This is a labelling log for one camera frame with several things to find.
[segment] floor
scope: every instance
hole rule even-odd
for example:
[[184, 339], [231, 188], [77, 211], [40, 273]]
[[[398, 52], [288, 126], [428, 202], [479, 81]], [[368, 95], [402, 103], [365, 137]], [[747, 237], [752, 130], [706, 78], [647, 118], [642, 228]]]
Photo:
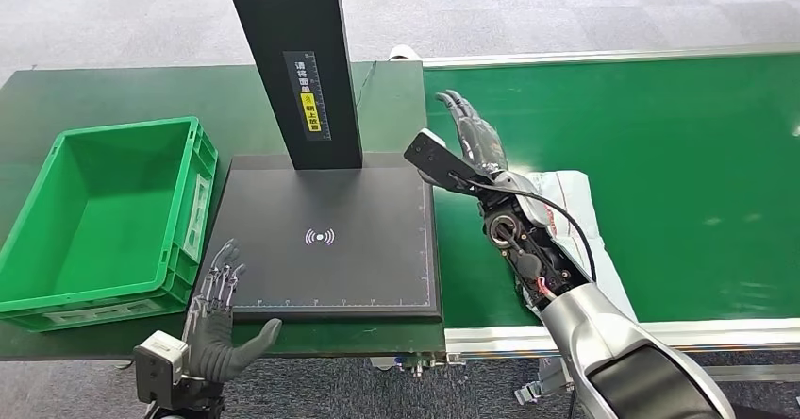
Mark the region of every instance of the floor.
[[[398, 43], [423, 57], [800, 42], [800, 0], [342, 0], [354, 60]], [[252, 63], [230, 0], [0, 0], [0, 84], [15, 70]], [[704, 363], [798, 363], [797, 353]], [[364, 360], [261, 360], [227, 386], [228, 418], [561, 418], [517, 406], [532, 360], [413, 379]], [[798, 383], [726, 383], [734, 401], [800, 418]], [[142, 416], [110, 362], [0, 363], [0, 419]]]

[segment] green storage bin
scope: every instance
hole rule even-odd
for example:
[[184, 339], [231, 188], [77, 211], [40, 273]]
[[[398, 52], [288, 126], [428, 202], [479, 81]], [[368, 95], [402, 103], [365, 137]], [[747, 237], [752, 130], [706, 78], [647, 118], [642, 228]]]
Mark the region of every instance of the green storage bin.
[[0, 320], [47, 331], [183, 311], [216, 165], [195, 117], [58, 135], [0, 250]]

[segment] humanoid robot arm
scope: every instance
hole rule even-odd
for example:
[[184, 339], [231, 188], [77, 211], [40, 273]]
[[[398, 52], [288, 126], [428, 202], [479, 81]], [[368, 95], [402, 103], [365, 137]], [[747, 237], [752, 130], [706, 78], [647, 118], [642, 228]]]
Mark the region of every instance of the humanoid robot arm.
[[[622, 314], [597, 288], [591, 249], [577, 222], [508, 171], [496, 131], [460, 95], [438, 95], [457, 123], [464, 159], [422, 130], [405, 153], [425, 181], [477, 198], [483, 232], [508, 262], [525, 306], [558, 347], [577, 399], [593, 418], [729, 419], [733, 410], [694, 361]], [[546, 209], [579, 229], [589, 272], [553, 242]]]
[[276, 319], [246, 344], [231, 343], [231, 299], [244, 273], [238, 255], [236, 240], [216, 254], [189, 305], [181, 339], [156, 331], [134, 348], [137, 395], [149, 404], [145, 419], [219, 419], [223, 383], [275, 343], [281, 327]]

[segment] wireless symbol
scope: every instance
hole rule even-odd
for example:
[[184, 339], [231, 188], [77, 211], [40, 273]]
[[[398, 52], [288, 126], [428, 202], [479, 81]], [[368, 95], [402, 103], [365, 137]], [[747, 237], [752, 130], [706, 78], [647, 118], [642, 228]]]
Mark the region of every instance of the wireless symbol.
[[333, 229], [329, 228], [325, 231], [325, 233], [317, 233], [313, 229], [309, 229], [306, 232], [306, 245], [311, 246], [314, 243], [324, 243], [326, 246], [330, 246], [333, 244], [333, 241], [336, 239], [336, 234], [333, 233]]

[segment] crate handle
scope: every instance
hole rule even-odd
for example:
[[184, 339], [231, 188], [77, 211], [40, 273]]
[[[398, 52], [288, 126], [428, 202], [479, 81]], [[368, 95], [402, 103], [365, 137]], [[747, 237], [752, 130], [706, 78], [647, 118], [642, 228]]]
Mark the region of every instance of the crate handle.
[[183, 240], [183, 250], [194, 261], [200, 257], [200, 238], [203, 232], [203, 224], [206, 221], [206, 214], [203, 212], [208, 203], [209, 181], [201, 175], [197, 175], [194, 181], [194, 201], [192, 203], [192, 215], [189, 217], [189, 227], [186, 229], [186, 238]]
[[214, 167], [217, 162], [216, 150], [214, 150], [213, 145], [211, 145], [211, 142], [208, 140], [208, 136], [201, 134], [199, 131], [194, 142], [194, 153], [197, 154], [200, 162], [206, 167], [208, 172], [214, 172]]
[[48, 312], [44, 313], [43, 316], [49, 318], [57, 325], [71, 325], [75, 323], [93, 322], [97, 320], [115, 319], [119, 317], [126, 317], [134, 313], [140, 314], [145, 312], [155, 312], [158, 310], [161, 310], [161, 306], [159, 306], [155, 301], [151, 299], [143, 299], [141, 301], [106, 306], [103, 308], [67, 310], [65, 312]]

